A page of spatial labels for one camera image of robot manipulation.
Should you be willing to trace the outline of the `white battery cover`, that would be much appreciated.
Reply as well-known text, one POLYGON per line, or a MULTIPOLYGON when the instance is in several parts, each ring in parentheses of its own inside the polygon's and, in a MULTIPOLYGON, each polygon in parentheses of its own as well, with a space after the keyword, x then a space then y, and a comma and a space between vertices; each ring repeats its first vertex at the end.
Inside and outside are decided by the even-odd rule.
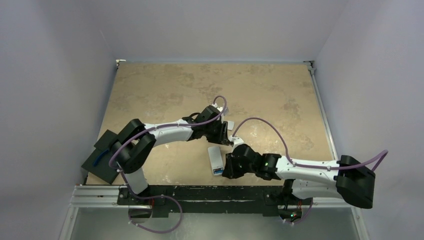
POLYGON ((234 121, 228 121, 227 122, 227 129, 229 131, 232 131, 234 129, 234 126, 235 126, 235 122, 234 121))

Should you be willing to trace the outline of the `blue battery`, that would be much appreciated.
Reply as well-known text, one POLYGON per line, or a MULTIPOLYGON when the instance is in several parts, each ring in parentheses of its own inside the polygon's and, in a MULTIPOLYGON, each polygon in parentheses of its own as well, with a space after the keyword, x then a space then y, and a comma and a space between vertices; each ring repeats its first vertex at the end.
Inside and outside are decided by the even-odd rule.
POLYGON ((214 170, 213 170, 213 175, 214 175, 214 176, 222 175, 223 171, 224 171, 224 169, 223 169, 223 168, 217 168, 217 169, 214 169, 214 170))

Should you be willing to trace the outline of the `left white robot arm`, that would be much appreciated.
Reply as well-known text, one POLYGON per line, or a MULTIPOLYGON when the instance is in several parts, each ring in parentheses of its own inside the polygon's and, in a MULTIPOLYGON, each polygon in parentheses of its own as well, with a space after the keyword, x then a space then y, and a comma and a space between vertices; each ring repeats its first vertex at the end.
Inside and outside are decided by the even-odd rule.
POLYGON ((109 166, 119 170, 131 188, 129 197, 138 205, 149 199, 149 184, 143 165, 154 147, 172 142, 188 142, 205 137, 209 143, 230 145, 228 123, 224 115, 226 106, 207 106, 200 113, 193 113, 174 122, 162 124, 142 123, 133 119, 109 144, 109 166))

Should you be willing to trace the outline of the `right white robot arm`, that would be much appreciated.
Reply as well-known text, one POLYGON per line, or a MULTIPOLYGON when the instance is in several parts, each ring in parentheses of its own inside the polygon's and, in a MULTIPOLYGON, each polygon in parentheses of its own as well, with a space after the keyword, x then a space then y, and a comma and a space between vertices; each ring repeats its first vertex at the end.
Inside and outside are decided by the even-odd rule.
POLYGON ((277 153, 255 152, 241 144, 225 156, 222 176, 228 179, 255 174, 266 181, 282 180, 277 197, 286 204, 312 198, 337 198, 361 209, 371 209, 374 201, 376 174, 366 166, 356 168, 359 162, 349 155, 340 160, 313 162, 293 159, 277 153))

